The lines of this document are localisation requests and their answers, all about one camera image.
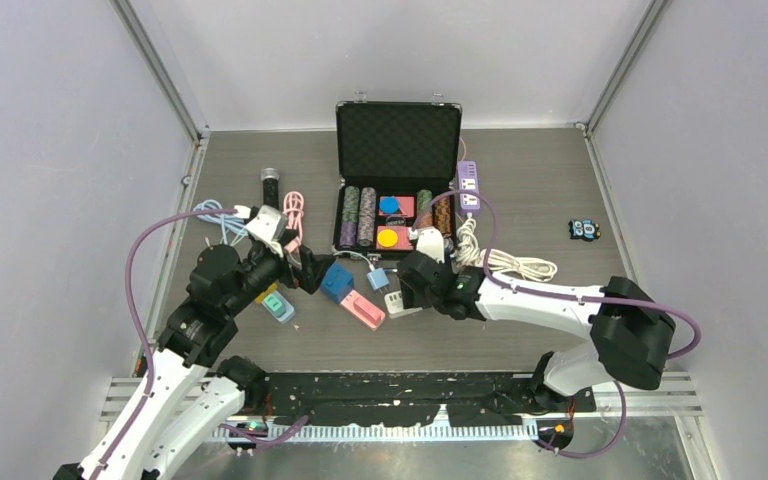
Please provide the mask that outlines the blue cube socket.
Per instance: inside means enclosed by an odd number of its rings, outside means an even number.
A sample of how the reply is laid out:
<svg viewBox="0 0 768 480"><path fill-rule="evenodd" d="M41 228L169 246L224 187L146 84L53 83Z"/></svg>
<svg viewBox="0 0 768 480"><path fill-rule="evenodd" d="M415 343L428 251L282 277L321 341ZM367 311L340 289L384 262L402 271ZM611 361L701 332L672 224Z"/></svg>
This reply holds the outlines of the blue cube socket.
<svg viewBox="0 0 768 480"><path fill-rule="evenodd" d="M322 293L336 304L341 304L354 290L354 276L344 267L333 263L320 285Z"/></svg>

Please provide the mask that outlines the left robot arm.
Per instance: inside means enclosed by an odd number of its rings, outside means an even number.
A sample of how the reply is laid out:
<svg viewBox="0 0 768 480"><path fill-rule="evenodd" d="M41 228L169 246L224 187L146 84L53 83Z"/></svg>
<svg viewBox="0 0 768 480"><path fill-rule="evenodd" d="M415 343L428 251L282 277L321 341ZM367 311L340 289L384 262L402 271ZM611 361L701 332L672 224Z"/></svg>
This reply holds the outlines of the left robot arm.
<svg viewBox="0 0 768 480"><path fill-rule="evenodd" d="M306 246L300 253L294 268L261 243L246 258L229 245L204 249L138 390L97 447L62 465L56 478L170 479L222 422L258 412L267 398L264 371L247 358L219 356L238 331L236 316L273 283L318 290L335 258Z"/></svg>

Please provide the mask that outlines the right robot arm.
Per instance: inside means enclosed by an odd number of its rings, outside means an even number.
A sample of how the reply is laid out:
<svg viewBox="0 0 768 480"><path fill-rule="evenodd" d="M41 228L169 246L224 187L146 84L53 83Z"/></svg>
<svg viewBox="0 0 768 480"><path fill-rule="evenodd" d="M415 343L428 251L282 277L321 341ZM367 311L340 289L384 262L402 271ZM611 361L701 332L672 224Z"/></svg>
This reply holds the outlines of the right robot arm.
<svg viewBox="0 0 768 480"><path fill-rule="evenodd" d="M398 264L397 276L414 304L455 320L515 321L581 338L572 349L542 355L534 368L526 391L544 410L605 382L644 391L661 384L675 322L625 277L604 287L540 286L480 267L455 271L419 252Z"/></svg>

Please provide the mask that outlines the pink square adapter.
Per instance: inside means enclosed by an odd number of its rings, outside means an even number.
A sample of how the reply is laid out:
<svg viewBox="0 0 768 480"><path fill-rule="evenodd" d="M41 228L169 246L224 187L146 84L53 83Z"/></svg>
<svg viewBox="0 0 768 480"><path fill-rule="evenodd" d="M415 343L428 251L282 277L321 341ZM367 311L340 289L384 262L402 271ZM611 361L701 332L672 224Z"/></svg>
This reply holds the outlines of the pink square adapter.
<svg viewBox="0 0 768 480"><path fill-rule="evenodd" d="M378 320L381 317L378 307L365 297L358 297L355 300L355 307L358 312L361 312L362 315L370 321Z"/></svg>

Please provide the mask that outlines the yellow cube adapter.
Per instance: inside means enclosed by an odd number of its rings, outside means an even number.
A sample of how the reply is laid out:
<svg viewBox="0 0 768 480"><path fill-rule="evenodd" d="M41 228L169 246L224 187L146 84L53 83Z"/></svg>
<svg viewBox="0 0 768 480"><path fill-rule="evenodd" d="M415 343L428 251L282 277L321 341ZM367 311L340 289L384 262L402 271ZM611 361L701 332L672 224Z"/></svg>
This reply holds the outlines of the yellow cube adapter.
<svg viewBox="0 0 768 480"><path fill-rule="evenodd" d="M261 292L255 299L255 302L258 304L262 304L264 299L272 294L277 289L277 284L272 283L269 287L267 287L263 292Z"/></svg>

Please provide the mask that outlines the teal small cube adapter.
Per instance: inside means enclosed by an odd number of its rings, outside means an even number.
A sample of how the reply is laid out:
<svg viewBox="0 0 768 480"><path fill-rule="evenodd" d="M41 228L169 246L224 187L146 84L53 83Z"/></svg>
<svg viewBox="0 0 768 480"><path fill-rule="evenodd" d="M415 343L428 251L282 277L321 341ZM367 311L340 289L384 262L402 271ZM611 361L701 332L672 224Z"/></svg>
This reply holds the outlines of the teal small cube adapter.
<svg viewBox="0 0 768 480"><path fill-rule="evenodd" d="M263 301L263 305L276 317L281 317L286 312L286 306L280 298L269 297Z"/></svg>

